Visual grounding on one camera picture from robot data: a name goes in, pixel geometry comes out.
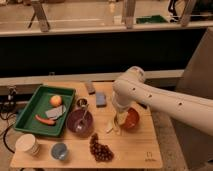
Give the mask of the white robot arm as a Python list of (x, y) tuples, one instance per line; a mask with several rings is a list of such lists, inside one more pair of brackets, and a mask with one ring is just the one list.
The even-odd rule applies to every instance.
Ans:
[(112, 104), (118, 113), (127, 111), (135, 101), (213, 136), (213, 100), (149, 86), (138, 66), (123, 72), (112, 88)]

